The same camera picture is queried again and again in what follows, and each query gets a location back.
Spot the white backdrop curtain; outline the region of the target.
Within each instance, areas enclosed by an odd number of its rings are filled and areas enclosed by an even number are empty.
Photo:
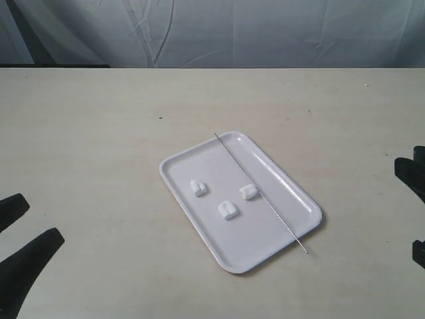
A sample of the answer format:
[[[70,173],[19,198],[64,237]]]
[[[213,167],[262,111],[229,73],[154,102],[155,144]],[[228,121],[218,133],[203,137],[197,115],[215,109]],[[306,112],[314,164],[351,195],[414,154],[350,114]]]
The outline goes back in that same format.
[[[423,1],[2,1],[1,64],[424,66]]]

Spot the thin metal skewer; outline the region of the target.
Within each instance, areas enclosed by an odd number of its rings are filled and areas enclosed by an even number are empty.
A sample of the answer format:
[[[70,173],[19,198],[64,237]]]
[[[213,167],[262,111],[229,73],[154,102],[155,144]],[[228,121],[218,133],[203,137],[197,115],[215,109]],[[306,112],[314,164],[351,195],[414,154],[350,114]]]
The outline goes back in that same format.
[[[237,160],[237,158],[233,155],[233,153],[230,151],[230,149],[225,145],[225,143],[221,140],[221,138],[218,136],[217,133],[213,132],[215,138],[220,142],[222,147],[226,150],[228,155],[233,159],[235,164],[240,168],[240,170],[243,172],[243,174],[252,182],[252,184],[256,187],[258,190],[258,194],[263,198],[263,200],[267,203],[267,205],[270,207],[270,209],[274,212],[276,217],[280,220],[280,222],[284,225],[284,227],[288,230],[290,235],[295,239],[296,243],[303,249],[303,251],[309,255],[309,251],[306,249],[306,247],[301,243],[301,241],[298,239],[296,234],[291,230],[290,226],[285,222],[285,220],[280,216],[280,214],[276,211],[274,206],[270,203],[268,198],[263,194],[260,187],[257,185],[255,180],[251,177],[251,175],[245,170],[243,165]]]

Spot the white rectangular plastic tray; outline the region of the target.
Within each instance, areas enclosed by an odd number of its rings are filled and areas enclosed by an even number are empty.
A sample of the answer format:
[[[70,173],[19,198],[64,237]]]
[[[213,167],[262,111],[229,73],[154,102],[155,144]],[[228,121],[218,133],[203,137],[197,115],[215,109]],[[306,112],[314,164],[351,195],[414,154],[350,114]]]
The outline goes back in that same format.
[[[219,137],[299,239],[320,225],[318,204],[246,134]],[[247,272],[295,241],[259,194],[242,198],[239,189],[252,182],[215,137],[163,160],[159,173],[224,270]],[[192,179],[204,182],[207,193],[196,197]],[[238,209],[229,221],[217,210],[225,200]]]

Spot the white marshmallow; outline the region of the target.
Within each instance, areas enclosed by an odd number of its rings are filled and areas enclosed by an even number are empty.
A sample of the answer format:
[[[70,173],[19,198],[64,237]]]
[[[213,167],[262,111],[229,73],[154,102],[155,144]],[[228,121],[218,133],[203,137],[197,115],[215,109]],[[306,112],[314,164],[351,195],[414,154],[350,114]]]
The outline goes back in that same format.
[[[200,197],[207,193],[207,185],[198,179],[190,180],[189,187],[196,197]]]
[[[225,200],[217,207],[218,212],[225,221],[229,221],[238,215],[238,209],[229,200]]]
[[[246,201],[255,198],[255,196],[259,193],[258,188],[253,183],[241,187],[239,192],[242,198]]]

